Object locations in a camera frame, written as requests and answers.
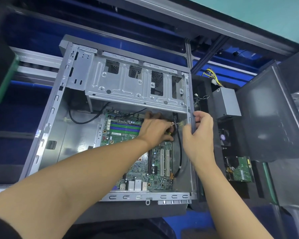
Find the pci slot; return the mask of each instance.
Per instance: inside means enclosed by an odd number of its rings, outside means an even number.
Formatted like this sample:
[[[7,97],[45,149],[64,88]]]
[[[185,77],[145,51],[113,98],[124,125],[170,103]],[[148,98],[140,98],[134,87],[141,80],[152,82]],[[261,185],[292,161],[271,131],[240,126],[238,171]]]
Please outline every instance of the pci slot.
[[[164,176],[164,149],[161,149],[159,152],[159,162],[160,162],[160,167],[159,167],[159,173],[160,176]]]
[[[165,176],[169,177],[170,175],[170,161],[169,161],[169,149],[165,150]]]

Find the power supply cable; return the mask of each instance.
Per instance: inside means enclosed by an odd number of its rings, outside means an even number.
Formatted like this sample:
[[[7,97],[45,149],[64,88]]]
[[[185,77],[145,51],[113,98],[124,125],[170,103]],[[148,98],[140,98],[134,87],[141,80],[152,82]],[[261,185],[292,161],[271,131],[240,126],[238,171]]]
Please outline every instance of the power supply cable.
[[[144,108],[144,109],[142,109],[142,110],[140,110],[140,111],[138,111],[138,112],[134,112],[134,113],[129,114],[129,115],[119,116],[119,117],[129,117],[129,116],[135,115],[136,113],[142,112],[142,111],[145,110],[145,109],[147,109],[147,108]]]
[[[174,116],[174,123],[175,123],[175,129],[177,132],[177,137],[179,141],[179,153],[180,153],[180,159],[179,159],[179,167],[177,172],[174,174],[174,178],[176,178],[179,174],[180,169],[182,168],[182,160],[183,160],[183,148],[182,148],[182,141],[180,140],[180,135],[179,135],[179,128],[177,127],[177,122],[178,122],[178,114],[173,113]]]
[[[100,110],[100,112],[99,112],[95,117],[93,117],[92,119],[90,119],[90,120],[88,120],[88,121],[86,121],[86,122],[77,122],[76,120],[74,120],[73,117],[72,117],[72,115],[71,115],[71,109],[70,109],[70,108],[69,108],[69,116],[70,116],[71,120],[72,120],[74,123],[76,123],[76,124],[87,124],[87,123],[89,123],[89,122],[95,120],[96,118],[98,118],[98,117],[102,114],[103,110],[104,110],[104,109],[107,107],[107,105],[110,104],[110,103],[111,103],[111,102],[106,103],[106,104],[102,107],[102,109]]]

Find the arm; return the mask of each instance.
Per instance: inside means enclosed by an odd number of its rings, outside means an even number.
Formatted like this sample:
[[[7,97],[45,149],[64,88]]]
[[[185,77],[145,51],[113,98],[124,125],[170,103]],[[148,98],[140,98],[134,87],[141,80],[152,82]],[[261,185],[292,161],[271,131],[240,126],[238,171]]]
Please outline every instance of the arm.
[[[183,128],[184,150],[203,183],[219,236],[223,239],[272,239],[216,165],[212,117],[205,112],[194,112],[194,115],[197,130],[192,135],[189,124]]]
[[[104,197],[149,149],[173,140],[172,123],[147,112],[139,136],[73,155],[0,193],[0,218],[23,239],[59,239],[91,205]]]

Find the person's left hand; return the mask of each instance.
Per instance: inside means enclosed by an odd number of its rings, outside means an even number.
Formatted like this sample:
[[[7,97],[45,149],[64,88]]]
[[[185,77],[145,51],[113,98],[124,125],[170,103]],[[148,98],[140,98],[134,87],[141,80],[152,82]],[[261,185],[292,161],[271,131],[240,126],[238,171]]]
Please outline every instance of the person's left hand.
[[[160,119],[162,114],[153,114],[151,111],[146,112],[144,122],[141,126],[137,139],[147,142],[149,149],[159,145],[162,141],[174,141],[171,135],[165,134],[168,130],[173,132],[173,123]]]

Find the fan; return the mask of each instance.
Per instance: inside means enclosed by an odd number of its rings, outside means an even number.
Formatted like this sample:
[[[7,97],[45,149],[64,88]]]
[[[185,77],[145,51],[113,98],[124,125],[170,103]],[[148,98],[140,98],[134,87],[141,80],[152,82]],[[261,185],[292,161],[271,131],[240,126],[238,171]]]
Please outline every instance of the fan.
[[[229,132],[225,129],[219,129],[219,139],[222,146],[230,146]]]

